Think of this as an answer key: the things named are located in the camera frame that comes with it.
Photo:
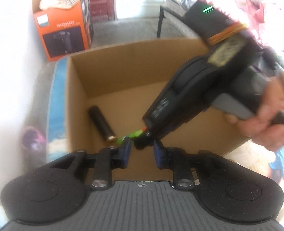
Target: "metal screw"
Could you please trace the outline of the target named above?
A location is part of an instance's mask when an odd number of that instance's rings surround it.
[[[177,184],[181,187],[189,187],[193,184],[192,180],[181,179],[177,182]]]
[[[104,187],[104,186],[107,185],[107,182],[106,182],[105,180],[94,180],[94,181],[92,182],[92,185],[93,185],[94,187]]]

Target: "chair leg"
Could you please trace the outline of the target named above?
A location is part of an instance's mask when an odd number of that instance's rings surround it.
[[[157,29],[157,38],[160,38],[161,35],[161,26],[162,26],[162,21],[164,18],[164,9],[163,7],[160,6],[160,14],[159,14],[159,22],[158,22],[158,29]]]

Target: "cardboard box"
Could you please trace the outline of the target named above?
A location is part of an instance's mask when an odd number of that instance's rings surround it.
[[[39,4],[40,0],[32,0],[33,17],[49,61],[91,47],[90,0],[80,0],[71,9],[41,10]]]
[[[77,149],[97,153],[106,147],[87,111],[98,105],[118,137],[145,127],[142,116],[167,81],[189,58],[203,55],[200,40],[174,38],[107,46],[58,61],[47,127],[48,156],[54,160]],[[162,142],[196,153],[224,155],[247,140],[210,108],[171,132]],[[171,180],[172,171],[156,167],[152,147],[132,147],[127,169],[113,170],[114,180]]]

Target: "open cardboard box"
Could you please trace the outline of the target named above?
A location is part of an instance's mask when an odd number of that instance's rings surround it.
[[[197,39],[174,38],[107,46],[73,54],[56,67],[50,102],[50,160],[77,149],[97,153],[106,147],[88,117],[97,105],[118,137],[145,127],[142,116],[167,81],[189,58],[207,47]],[[223,113],[210,108],[168,134],[165,146],[187,153],[206,149],[224,155],[243,144]],[[127,169],[115,169],[113,180],[171,180],[172,171],[156,167],[152,147],[132,147]]]

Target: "hand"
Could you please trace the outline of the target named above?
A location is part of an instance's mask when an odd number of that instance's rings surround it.
[[[284,125],[270,125],[270,123],[281,110],[284,110],[284,87],[279,77],[272,77],[256,116],[245,121],[229,114],[226,118],[228,122],[236,125],[243,135],[251,137],[254,143],[270,151],[276,151],[284,146]]]

